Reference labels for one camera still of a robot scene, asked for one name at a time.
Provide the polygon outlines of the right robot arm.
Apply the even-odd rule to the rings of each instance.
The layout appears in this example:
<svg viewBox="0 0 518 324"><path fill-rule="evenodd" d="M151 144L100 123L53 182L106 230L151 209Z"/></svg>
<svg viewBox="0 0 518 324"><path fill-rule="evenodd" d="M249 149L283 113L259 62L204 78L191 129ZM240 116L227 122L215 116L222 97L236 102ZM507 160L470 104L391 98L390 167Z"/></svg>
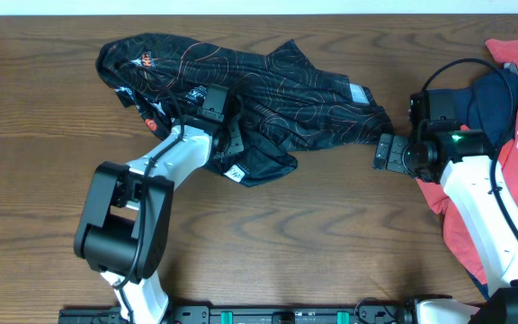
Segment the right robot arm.
<svg viewBox="0 0 518 324"><path fill-rule="evenodd" d="M487 278L488 300L417 297L400 323L518 323L518 208L495 149L482 130L456 121L420 121L407 137L384 133L374 168L440 185L463 219Z"/></svg>

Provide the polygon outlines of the black orange-patterned cycling jersey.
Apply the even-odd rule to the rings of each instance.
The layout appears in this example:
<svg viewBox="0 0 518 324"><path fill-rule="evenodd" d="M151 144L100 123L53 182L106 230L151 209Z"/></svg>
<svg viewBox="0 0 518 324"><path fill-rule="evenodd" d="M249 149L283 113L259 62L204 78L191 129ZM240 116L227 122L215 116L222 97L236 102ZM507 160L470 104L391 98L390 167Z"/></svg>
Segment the black orange-patterned cycling jersey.
<svg viewBox="0 0 518 324"><path fill-rule="evenodd" d="M178 114L200 108L212 85L226 87L240 118L243 151L206 168L247 187L282 178L296 151L379 142L393 124L371 90L316 68L288 40L269 54L220 47L184 36L143 33L100 49L99 78L133 106L161 140Z"/></svg>

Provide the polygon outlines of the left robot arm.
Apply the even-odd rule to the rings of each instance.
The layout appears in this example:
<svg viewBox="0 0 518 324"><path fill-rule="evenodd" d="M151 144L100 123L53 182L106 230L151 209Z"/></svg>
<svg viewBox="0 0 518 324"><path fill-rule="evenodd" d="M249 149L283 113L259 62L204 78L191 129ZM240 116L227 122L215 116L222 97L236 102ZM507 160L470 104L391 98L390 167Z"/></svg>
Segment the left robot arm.
<svg viewBox="0 0 518 324"><path fill-rule="evenodd" d="M212 158L239 153L237 122L188 121L124 165L105 161L93 174L76 230L75 254L101 274L121 306L121 323L163 323L169 298L157 269L165 252L174 190Z"/></svg>

